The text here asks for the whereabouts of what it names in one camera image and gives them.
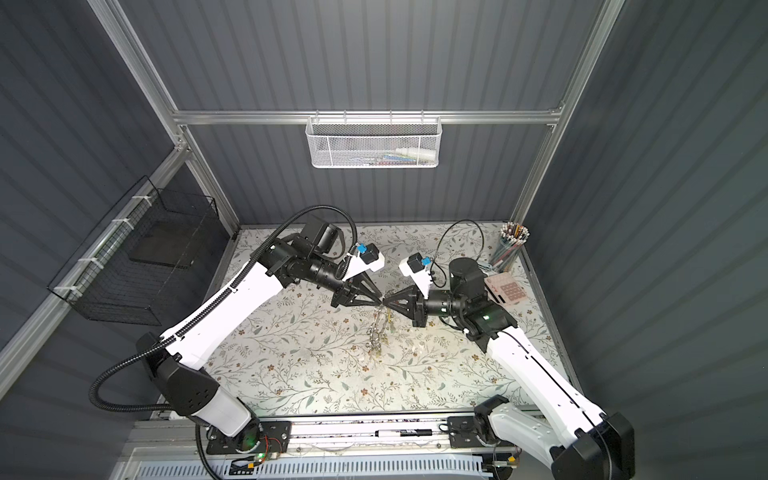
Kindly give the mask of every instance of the white mesh basket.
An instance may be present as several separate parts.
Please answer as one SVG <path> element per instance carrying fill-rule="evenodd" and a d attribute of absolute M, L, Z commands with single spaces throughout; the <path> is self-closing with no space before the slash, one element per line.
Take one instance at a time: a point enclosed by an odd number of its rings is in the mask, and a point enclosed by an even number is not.
<path fill-rule="evenodd" d="M 310 118 L 306 139 L 318 168 L 437 167 L 442 125 L 323 123 Z"/>

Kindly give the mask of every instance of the white bottle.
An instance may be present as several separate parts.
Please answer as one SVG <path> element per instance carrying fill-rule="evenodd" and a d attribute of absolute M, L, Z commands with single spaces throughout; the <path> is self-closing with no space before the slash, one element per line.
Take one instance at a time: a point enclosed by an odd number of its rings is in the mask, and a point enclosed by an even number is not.
<path fill-rule="evenodd" d="M 429 150 L 428 148 L 396 148 L 395 152 L 407 157 L 417 158 L 424 161 L 435 161 L 435 158 L 437 157 L 437 152 L 434 150 Z"/>

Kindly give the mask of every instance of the corrugated wall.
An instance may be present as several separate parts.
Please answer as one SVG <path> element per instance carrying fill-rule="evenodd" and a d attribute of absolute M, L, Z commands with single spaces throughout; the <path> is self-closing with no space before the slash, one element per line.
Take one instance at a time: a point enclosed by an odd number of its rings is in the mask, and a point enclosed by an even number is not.
<path fill-rule="evenodd" d="M 600 4 L 142 0 L 123 8 L 181 110 L 546 110 L 559 105 Z M 300 127 L 192 127 L 242 223 L 278 223 L 316 201 L 358 221 L 506 219 L 544 129 L 446 127 L 435 170 L 324 171 L 311 167 Z"/>
<path fill-rule="evenodd" d="M 84 0 L 0 1 L 0 112 L 4 346 L 70 253 L 173 144 Z M 169 187 L 197 184 L 183 168 Z M 62 321 L 0 401 L 0 478 L 107 478 L 136 417 L 97 410 L 88 386 L 147 330 L 75 313 Z M 153 402 L 157 391 L 131 368 L 104 396 Z"/>
<path fill-rule="evenodd" d="M 526 223 L 638 478 L 762 478 L 768 3 L 631 2 Z"/>

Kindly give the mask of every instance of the floral tablecloth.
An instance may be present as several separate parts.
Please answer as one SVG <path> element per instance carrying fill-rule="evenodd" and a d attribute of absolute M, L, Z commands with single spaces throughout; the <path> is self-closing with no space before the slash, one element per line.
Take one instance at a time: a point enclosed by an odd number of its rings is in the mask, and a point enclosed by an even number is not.
<path fill-rule="evenodd" d="M 371 278 L 382 292 L 409 285 L 398 263 L 411 253 L 431 257 L 448 224 L 359 227 L 364 243 L 375 243 L 386 266 Z M 487 258 L 498 241 L 498 223 L 482 223 Z M 347 242 L 349 228 L 343 228 Z M 227 280 L 271 230 L 240 232 Z M 286 230 L 285 234 L 298 230 Z M 447 270 L 451 258 L 475 257 L 480 234 L 471 224 L 454 227 L 440 247 Z M 558 351 L 541 317 L 520 260 L 512 274 L 528 298 L 508 311 L 541 354 L 564 374 Z M 437 280 L 441 273 L 435 269 Z M 211 355 L 207 371 L 257 415 L 455 409 L 496 394 L 516 404 L 532 401 L 517 382 L 463 334 L 430 319 L 424 329 L 392 313 L 379 355 L 366 348 L 374 307 L 330 306 L 330 291 L 302 282 L 283 290 L 253 312 Z"/>

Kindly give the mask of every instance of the black wire basket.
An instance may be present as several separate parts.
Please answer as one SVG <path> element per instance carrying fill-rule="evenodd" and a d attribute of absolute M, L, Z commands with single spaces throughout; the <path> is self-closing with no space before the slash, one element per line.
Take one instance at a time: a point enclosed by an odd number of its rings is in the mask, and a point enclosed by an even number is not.
<path fill-rule="evenodd" d="M 62 285 L 59 274 L 48 290 L 89 320 L 171 326 L 191 314 L 222 252 L 214 199 L 153 189 L 112 222 L 93 256 L 76 260 L 84 264 L 76 280 Z"/>

